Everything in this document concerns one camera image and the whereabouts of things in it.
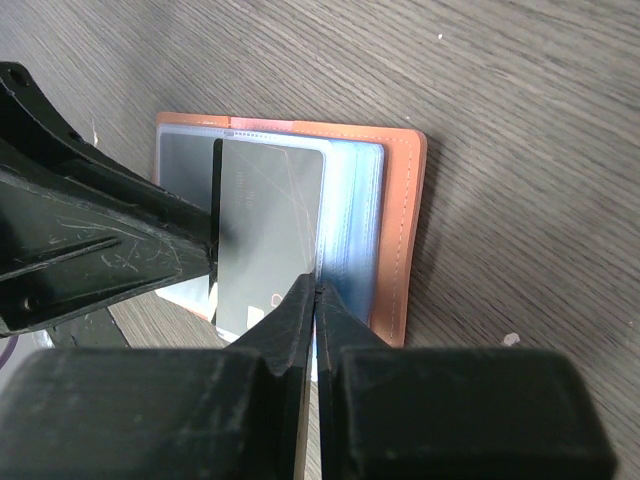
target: table surface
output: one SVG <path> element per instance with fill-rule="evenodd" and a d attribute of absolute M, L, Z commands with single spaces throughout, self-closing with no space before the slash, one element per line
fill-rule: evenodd
<path fill-rule="evenodd" d="M 565 353 L 622 460 L 617 478 L 640 477 L 638 2 L 0 0 L 0 11 L 0 58 L 24 63 L 85 139 L 147 178 L 163 110 L 425 132 L 408 345 L 516 333 L 512 348 Z M 153 294 L 112 312 L 133 345 L 220 345 Z M 317 478 L 315 421 L 312 437 Z"/>

